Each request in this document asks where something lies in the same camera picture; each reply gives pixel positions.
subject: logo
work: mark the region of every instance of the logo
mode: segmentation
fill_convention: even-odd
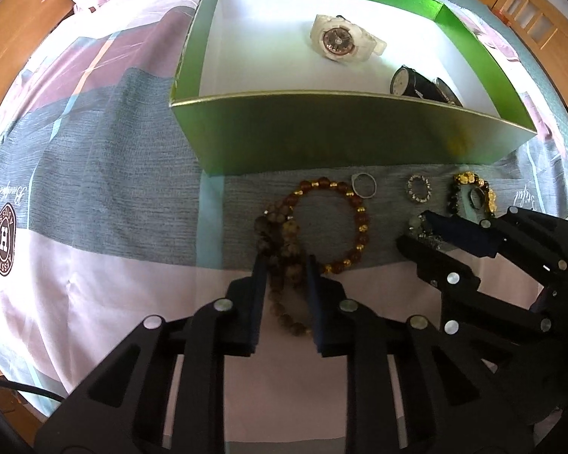
[[[15,254],[17,217],[10,203],[0,210],[0,275],[6,277],[12,269]]]
[[[6,186],[0,187],[0,201],[6,201],[9,196],[13,196],[15,206],[21,206],[21,198],[23,198],[26,191],[27,186],[11,186],[9,181]]]
[[[528,210],[536,210],[534,206],[534,196],[530,194],[527,189],[528,185],[524,185],[523,191],[517,191],[515,193],[515,198],[513,199],[513,206],[519,208],[526,208]]]

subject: amber bead bracelet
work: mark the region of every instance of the amber bead bracelet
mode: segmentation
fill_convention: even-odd
[[[268,271],[270,273],[271,314],[278,318],[280,326],[294,336],[309,335],[311,330],[303,323],[295,322],[282,305],[284,287],[288,283],[298,293],[306,297],[305,274],[306,255],[298,242],[300,227],[292,213],[300,198],[313,189],[330,189],[336,191],[349,201],[355,211],[355,221],[358,234],[356,245],[346,257],[340,261],[321,264],[323,274],[338,274],[357,263],[368,243],[368,214],[363,206],[362,198],[350,188],[347,183],[331,182],[326,177],[317,181],[301,181],[298,189],[289,194],[283,201],[273,204],[255,221],[255,231],[261,236],[257,243],[260,254],[268,257]]]
[[[362,258],[362,251],[366,244],[368,244],[369,240],[367,232],[368,222],[370,219],[366,213],[366,208],[364,207],[362,198],[351,189],[350,185],[346,182],[332,182],[327,177],[320,177],[317,181],[312,182],[301,181],[298,185],[298,189],[284,199],[284,204],[289,207],[292,213],[294,207],[298,203],[298,200],[313,189],[331,189],[332,191],[336,191],[337,193],[345,196],[350,205],[356,211],[355,221],[357,224],[358,235],[356,236],[356,244],[354,248],[346,254],[346,257],[343,260],[320,265],[320,272],[322,274],[339,274],[346,268],[349,268],[352,264],[359,262]]]

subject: white watch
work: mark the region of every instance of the white watch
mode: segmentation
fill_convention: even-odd
[[[385,41],[340,15],[316,16],[309,36],[314,50],[336,62],[365,62],[372,53],[382,55],[387,47]]]

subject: black watch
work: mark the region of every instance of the black watch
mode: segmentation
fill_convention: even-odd
[[[450,87],[440,78],[438,84],[433,83],[420,73],[407,66],[402,66],[391,80],[389,92],[392,95],[405,95],[421,99],[435,100],[460,106],[461,103]]]

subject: watch face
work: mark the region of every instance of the watch face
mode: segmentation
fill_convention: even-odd
[[[354,39],[343,27],[335,27],[324,33],[322,43],[329,53],[344,56],[354,50]]]
[[[391,81],[391,93],[393,95],[404,95],[410,82],[410,73],[407,68],[400,68],[395,72],[394,78]]]
[[[438,87],[438,90],[441,92],[444,99],[446,99],[446,102],[452,104],[453,106],[463,107],[459,98],[455,95],[455,93],[444,80],[442,80],[441,78],[436,79],[435,85]]]

